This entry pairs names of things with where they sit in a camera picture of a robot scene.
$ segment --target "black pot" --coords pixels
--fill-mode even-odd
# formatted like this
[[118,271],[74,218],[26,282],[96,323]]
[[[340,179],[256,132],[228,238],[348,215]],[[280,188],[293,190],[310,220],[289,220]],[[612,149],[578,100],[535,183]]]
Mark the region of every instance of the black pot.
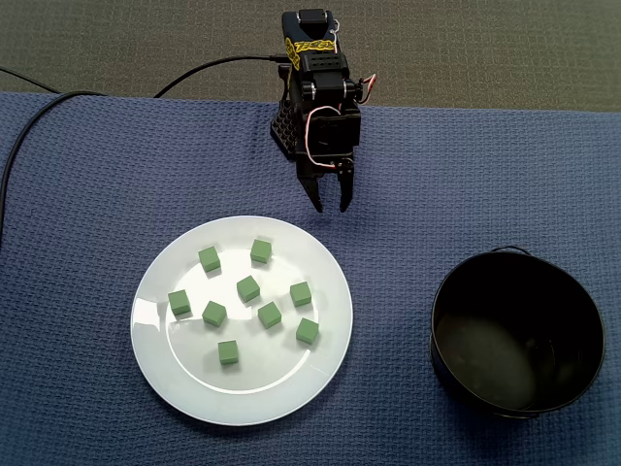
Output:
[[500,416],[536,417],[568,406],[593,383],[604,325],[569,274],[507,248],[471,257],[440,285],[432,362],[456,398]]

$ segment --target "pot handle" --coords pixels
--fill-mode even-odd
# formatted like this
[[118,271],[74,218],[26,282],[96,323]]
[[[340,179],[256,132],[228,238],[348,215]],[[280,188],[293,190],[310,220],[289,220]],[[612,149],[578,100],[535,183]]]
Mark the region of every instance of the pot handle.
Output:
[[494,248],[490,252],[498,252],[499,250],[519,250],[519,251],[524,252],[526,255],[532,255],[527,250],[523,250],[522,248],[519,248],[518,246],[511,246],[511,245],[502,246],[500,248]]

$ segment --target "table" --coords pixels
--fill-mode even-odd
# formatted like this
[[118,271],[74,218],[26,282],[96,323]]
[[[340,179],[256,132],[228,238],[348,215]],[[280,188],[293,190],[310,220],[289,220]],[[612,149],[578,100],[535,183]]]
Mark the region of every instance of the table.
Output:
[[[0,93],[0,163],[52,97]],[[621,115],[363,109],[354,200],[318,214],[272,141],[276,104],[77,97],[24,142],[0,249],[3,464],[621,462]],[[151,390],[129,317],[153,258],[186,230],[272,216],[337,258],[347,357],[304,409],[245,429]],[[461,260],[507,244],[564,268],[606,325],[599,378],[532,421],[473,413],[429,361],[431,306]]]

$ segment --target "black cable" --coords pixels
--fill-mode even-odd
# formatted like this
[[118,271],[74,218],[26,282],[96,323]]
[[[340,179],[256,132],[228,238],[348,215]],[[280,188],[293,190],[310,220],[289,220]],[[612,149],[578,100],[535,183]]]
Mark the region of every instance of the black cable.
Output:
[[9,68],[5,68],[4,66],[0,66],[0,71],[4,71],[5,73],[8,73],[9,75],[13,75],[16,78],[20,78],[21,80],[24,81],[28,81],[31,84],[35,84],[38,87],[40,87],[41,89],[45,89],[48,90],[49,92],[53,92],[54,94],[59,94],[60,91],[54,89],[53,87],[47,85],[47,84],[43,84],[43,83],[39,83],[37,80],[33,80],[32,78],[28,78],[27,76],[23,76],[21,73],[18,73],[17,71],[13,71],[10,70]]
[[25,124],[15,143],[13,144],[13,148],[9,153],[9,158],[7,158],[7,163],[4,166],[4,174],[2,175],[2,183],[0,184],[0,246],[2,245],[2,229],[4,227],[4,210],[5,210],[5,202],[7,200],[7,187],[9,185],[9,175],[11,174],[11,167],[13,167],[13,162],[16,159],[17,152],[21,147],[21,143],[26,138],[26,135],[32,128],[32,126],[49,112],[51,109],[56,107],[58,104],[64,102],[67,99],[71,99],[72,97],[76,97],[78,95],[104,95],[99,92],[91,92],[90,90],[76,90],[73,92],[67,92],[66,94],[61,94],[56,97],[54,100],[49,102],[45,107],[43,107],[39,112],[37,112],[30,120]]
[[197,66],[196,68],[192,68],[190,71],[188,71],[184,75],[179,76],[173,82],[171,82],[166,87],[164,87],[162,90],[160,90],[158,93],[156,93],[153,96],[153,98],[154,99],[160,98],[162,95],[164,95],[166,92],[171,90],[181,81],[186,80],[187,78],[189,78],[195,73],[198,73],[199,71],[202,71],[206,68],[211,68],[212,66],[215,66],[215,65],[221,65],[222,63],[228,63],[230,61],[239,61],[239,60],[264,60],[264,61],[275,61],[277,63],[286,63],[287,61],[289,61],[289,58],[287,57],[287,55],[282,55],[282,54],[279,54],[279,55],[236,55],[236,56],[228,56],[226,58],[220,58],[219,60],[210,61],[209,63],[204,63],[200,66]]

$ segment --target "yellow label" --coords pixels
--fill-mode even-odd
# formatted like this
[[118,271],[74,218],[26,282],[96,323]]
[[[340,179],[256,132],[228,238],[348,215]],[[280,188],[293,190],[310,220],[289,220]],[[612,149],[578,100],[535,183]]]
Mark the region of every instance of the yellow label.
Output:
[[284,40],[284,46],[287,49],[287,56],[291,60],[291,63],[293,63],[293,66],[295,66],[296,70],[299,70],[300,69],[300,55],[296,53],[295,48],[293,47],[293,44],[291,43],[291,39],[287,37]]
[[312,41],[291,43],[288,37],[284,40],[287,56],[296,70],[300,69],[300,55],[298,53],[307,50],[334,50],[334,41]]
[[334,42],[332,41],[312,41],[312,42],[296,42],[295,51],[300,53],[307,50],[334,50]]

